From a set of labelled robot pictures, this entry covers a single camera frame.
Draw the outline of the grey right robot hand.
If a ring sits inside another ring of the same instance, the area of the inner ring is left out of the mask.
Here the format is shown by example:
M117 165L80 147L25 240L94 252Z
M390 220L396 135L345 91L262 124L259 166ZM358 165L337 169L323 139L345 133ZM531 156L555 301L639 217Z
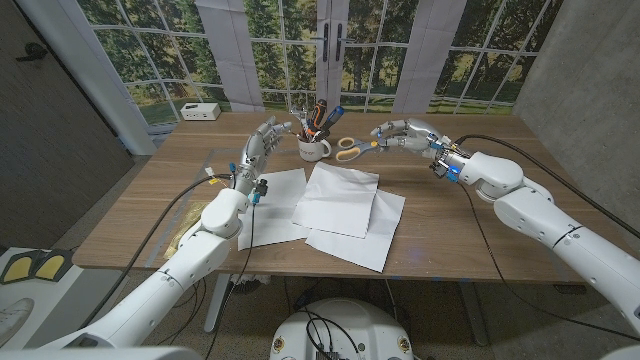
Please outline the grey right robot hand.
M440 150L448 148L451 140L432 125L417 118L392 120L375 127L371 136L380 147L400 147L429 159L435 159Z

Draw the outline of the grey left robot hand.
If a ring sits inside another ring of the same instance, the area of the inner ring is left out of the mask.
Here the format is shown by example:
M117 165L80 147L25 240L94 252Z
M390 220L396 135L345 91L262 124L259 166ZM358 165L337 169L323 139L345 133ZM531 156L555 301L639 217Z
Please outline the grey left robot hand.
M233 189L248 195L256 180L264 172L269 155L278 147L283 134L292 127L291 122L278 124L276 117L269 117L251 134L241 151L241 159L234 176Z

